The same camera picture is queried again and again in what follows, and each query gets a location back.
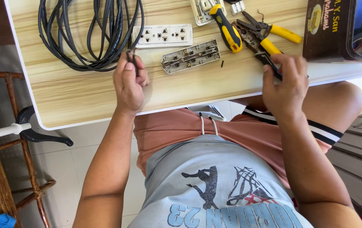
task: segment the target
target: yellow plier handle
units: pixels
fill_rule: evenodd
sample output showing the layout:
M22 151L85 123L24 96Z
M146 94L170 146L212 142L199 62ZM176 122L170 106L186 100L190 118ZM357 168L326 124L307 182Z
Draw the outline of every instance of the yellow plier handle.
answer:
M279 27L277 25L271 25L270 33L275 34L277 36L280 36L282 38L285 38L289 41L292 41L294 43L301 43L302 37L300 37L298 34L291 32L288 29Z
M270 55L281 54L282 52L268 39L264 38L259 43Z

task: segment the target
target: coiled wire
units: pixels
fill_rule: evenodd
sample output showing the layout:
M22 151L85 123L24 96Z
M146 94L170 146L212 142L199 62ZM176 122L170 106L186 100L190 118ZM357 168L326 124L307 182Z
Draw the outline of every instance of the coiled wire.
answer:
M68 21L68 6L70 5L71 2L72 0L58 0L57 5L52 11L49 20L47 20L46 0L40 0L38 26L39 26L40 37L43 43L53 55L55 55L58 59L63 61L67 66L71 67L74 70L98 71L98 72L107 72L114 70L116 68L116 65L110 68L107 67L110 64L118 61L120 53L123 51L126 43L128 43L128 49L134 49L134 47L136 46L136 44L140 39L140 36L143 33L143 29L141 29L135 42L131 44L130 36L132 34L133 27L136 24L139 8L142 18L141 27L142 28L144 27L144 12L143 12L142 1L136 0L136 9L133 18L130 21L129 11L127 8L127 1L124 0L126 17L127 17L127 32L125 34L123 41L120 43L123 35L122 1L121 0L116 1L117 14L115 19L114 0L105 0L105 8L103 12L103 19L101 22L98 16L101 0L94 0L94 17L92 18L92 22L89 27L87 35L87 48L91 56L94 58L93 60L89 60L83 57L81 54L78 53L77 48L75 47L73 37L70 31L70 24ZM56 21L58 25L57 42L55 41L51 32L52 24L54 21ZM97 23L100 29L102 30L101 49L99 51L98 56L96 56L91 49L91 36L95 23ZM102 56L105 39L107 39L109 45L107 47L105 54ZM75 63L71 58L69 58L64 54L62 48L63 41L67 43L69 48L74 52L74 54L77 56L77 59L82 63L82 65Z

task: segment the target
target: white plastic connector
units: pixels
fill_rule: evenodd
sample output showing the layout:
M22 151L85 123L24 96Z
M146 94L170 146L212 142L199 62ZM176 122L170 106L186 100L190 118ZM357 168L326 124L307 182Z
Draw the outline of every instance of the white plastic connector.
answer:
M140 26L135 26L132 41L137 38ZM194 44L192 24L145 26L136 48L183 47Z
M232 4L232 15L236 15L238 13L241 13L242 11L244 11L246 9L243 0Z

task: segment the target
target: power outlet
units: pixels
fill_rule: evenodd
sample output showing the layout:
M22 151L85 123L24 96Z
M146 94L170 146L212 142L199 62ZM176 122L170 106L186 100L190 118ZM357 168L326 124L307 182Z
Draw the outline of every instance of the power outlet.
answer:
M141 26L133 28L132 40L137 38ZM150 25L143 28L143 34L136 48L182 47L194 44L192 24Z

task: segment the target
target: left hand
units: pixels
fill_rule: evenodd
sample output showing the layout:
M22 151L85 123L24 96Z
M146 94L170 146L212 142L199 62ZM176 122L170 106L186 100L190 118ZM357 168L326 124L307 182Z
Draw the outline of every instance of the left hand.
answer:
M113 73L113 84L115 85L117 97L116 111L134 115L144 102L142 88L147 86L150 81L142 60L138 56L135 56L135 58L138 68L137 77L136 69L133 63L127 61L125 52L122 52L117 68Z

